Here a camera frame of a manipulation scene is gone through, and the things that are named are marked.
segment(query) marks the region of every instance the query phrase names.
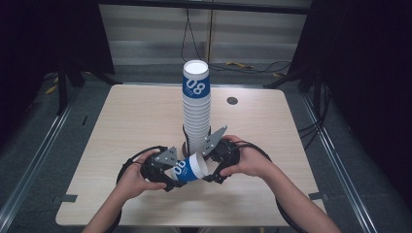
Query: finger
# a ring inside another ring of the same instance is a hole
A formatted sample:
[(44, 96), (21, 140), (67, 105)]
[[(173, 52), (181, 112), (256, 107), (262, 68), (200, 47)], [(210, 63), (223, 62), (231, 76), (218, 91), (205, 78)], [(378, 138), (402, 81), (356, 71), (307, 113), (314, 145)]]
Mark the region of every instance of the finger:
[(151, 156), (152, 154), (154, 154), (154, 153), (156, 153), (156, 151), (155, 150), (149, 150), (149, 151), (147, 151), (147, 152), (144, 152), (142, 155), (140, 155), (139, 156), (139, 158), (136, 160), (136, 161), (139, 161), (139, 162), (145, 162), (146, 161), (146, 159), (149, 157), (149, 156)]
[(236, 173), (241, 173), (238, 165), (230, 166), (221, 170), (221, 176), (228, 177)]
[(146, 190), (159, 190), (166, 188), (166, 183), (147, 183)]
[(237, 137), (236, 135), (224, 135), (223, 138), (224, 138), (224, 139), (227, 139), (227, 140), (229, 140), (229, 141), (232, 141), (232, 142), (242, 141), (242, 140), (241, 140), (239, 137)]

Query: human hand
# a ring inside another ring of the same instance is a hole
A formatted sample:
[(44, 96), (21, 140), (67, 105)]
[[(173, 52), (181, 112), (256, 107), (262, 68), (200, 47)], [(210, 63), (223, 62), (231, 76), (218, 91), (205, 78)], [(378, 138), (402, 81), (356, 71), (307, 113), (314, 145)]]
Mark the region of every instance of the human hand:
[(154, 150), (143, 153), (136, 160), (137, 163), (132, 163), (124, 171), (114, 189), (114, 193), (116, 193), (120, 199), (127, 201), (128, 199), (139, 196), (146, 190), (159, 190), (166, 187), (166, 183), (147, 182), (140, 173), (140, 168), (142, 166), (141, 164), (143, 164), (145, 160), (154, 153)]
[[(234, 135), (223, 136), (223, 139), (230, 140), (238, 146), (245, 144), (243, 140)], [(274, 166), (271, 161), (253, 148), (240, 148), (239, 150), (239, 163), (221, 170), (221, 176), (228, 177), (236, 173), (243, 173), (248, 176), (263, 178)]]

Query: stack of paper cups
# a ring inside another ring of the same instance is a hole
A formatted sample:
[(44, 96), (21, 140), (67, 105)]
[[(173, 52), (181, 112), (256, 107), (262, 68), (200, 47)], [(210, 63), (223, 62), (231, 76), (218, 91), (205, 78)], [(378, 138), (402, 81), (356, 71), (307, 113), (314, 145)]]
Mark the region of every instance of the stack of paper cups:
[(201, 60), (188, 61), (183, 69), (184, 130), (188, 154), (201, 152), (210, 131), (209, 67)]

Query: forearm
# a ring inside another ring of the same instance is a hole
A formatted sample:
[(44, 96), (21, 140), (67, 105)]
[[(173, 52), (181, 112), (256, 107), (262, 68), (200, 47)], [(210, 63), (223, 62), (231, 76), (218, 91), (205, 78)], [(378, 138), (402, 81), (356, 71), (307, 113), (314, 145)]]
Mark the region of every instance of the forearm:
[(127, 199), (118, 195), (114, 189), (83, 232), (104, 232), (109, 229), (126, 201)]
[(340, 232), (334, 222), (276, 166), (262, 176), (286, 213), (308, 232)]

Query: wooden table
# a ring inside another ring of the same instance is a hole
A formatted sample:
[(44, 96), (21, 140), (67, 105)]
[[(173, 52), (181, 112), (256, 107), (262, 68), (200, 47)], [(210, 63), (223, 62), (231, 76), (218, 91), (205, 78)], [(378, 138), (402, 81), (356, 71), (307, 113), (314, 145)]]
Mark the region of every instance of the wooden table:
[[(226, 134), (261, 147), (305, 194), (318, 192), (282, 91), (212, 87), (211, 93), (212, 132), (227, 125)], [(238, 103), (228, 104), (228, 97)], [(78, 198), (61, 204), (57, 223), (86, 225), (115, 187), (121, 165), (135, 153), (151, 146), (176, 146), (183, 159), (183, 122), (180, 86), (113, 86), (67, 190)], [(317, 204), (325, 209), (321, 201)], [(223, 184), (195, 181), (170, 192), (146, 191), (126, 202), (120, 225), (287, 224), (261, 179), (234, 175)]]

